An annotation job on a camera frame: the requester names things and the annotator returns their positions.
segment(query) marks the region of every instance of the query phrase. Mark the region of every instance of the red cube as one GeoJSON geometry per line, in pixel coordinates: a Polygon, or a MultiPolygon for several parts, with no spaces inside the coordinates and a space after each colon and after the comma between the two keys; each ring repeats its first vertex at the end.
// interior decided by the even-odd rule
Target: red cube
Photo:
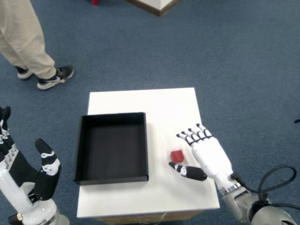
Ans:
{"type": "Polygon", "coordinates": [[[171,160],[174,163],[181,163],[184,160],[182,150],[171,151],[171,160]]]}

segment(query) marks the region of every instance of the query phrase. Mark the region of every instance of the blue carpet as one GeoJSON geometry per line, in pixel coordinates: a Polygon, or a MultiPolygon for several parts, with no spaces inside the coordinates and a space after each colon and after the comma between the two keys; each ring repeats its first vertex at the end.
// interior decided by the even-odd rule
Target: blue carpet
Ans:
{"type": "MultiPolygon", "coordinates": [[[[75,76],[52,90],[21,81],[0,57],[1,106],[12,107],[10,130],[28,161],[40,167],[34,141],[49,143],[63,165],[54,196],[72,225],[79,187],[72,181],[79,118],[89,92],[195,87],[201,118],[252,188],[272,167],[300,171],[300,2],[298,0],[181,0],[158,18],[122,0],[32,0],[46,50],[75,76]]],[[[269,185],[281,182],[273,175],[269,185]]],[[[270,194],[300,205],[300,178],[270,194]]],[[[0,225],[14,213],[0,196],[0,225]]],[[[166,225],[240,224],[221,209],[166,225]]],[[[300,212],[287,209],[299,223],[300,212]]]]}

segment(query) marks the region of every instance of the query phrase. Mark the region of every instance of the white table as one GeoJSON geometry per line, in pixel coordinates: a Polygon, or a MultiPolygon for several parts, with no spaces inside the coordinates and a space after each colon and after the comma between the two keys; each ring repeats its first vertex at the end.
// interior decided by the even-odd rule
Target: white table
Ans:
{"type": "Polygon", "coordinates": [[[200,211],[219,208],[211,179],[184,178],[169,165],[182,149],[184,164],[199,166],[189,146],[176,137],[201,122],[194,88],[91,92],[88,115],[145,112],[149,181],[80,186],[77,217],[200,211]]]}

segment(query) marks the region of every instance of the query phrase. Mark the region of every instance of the person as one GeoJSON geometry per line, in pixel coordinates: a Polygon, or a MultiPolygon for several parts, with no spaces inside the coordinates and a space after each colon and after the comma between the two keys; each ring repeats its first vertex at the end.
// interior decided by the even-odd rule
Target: person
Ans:
{"type": "Polygon", "coordinates": [[[45,52],[45,39],[30,0],[0,0],[0,52],[20,79],[35,74],[37,87],[46,90],[68,81],[72,66],[55,68],[45,52]]]}

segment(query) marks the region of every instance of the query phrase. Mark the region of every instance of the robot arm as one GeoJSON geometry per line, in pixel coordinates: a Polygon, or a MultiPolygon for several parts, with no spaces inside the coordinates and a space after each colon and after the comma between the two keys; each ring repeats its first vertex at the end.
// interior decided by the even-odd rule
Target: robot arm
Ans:
{"type": "Polygon", "coordinates": [[[39,171],[31,167],[9,133],[10,113],[10,107],[0,108],[0,190],[17,211],[9,222],[57,224],[60,214],[51,198],[60,176],[60,162],[53,150],[42,139],[37,139],[42,167],[39,171]]]}
{"type": "MultiPolygon", "coordinates": [[[[195,128],[189,128],[177,136],[191,146],[192,153],[202,168],[193,170],[197,171],[196,177],[201,177],[204,173],[216,182],[223,200],[240,222],[251,225],[296,225],[289,214],[272,206],[269,200],[262,200],[261,196],[251,194],[245,185],[235,179],[228,156],[218,140],[204,126],[197,124],[195,128]]],[[[188,166],[183,170],[180,165],[169,164],[181,175],[192,179],[195,177],[187,176],[188,166]]]]}

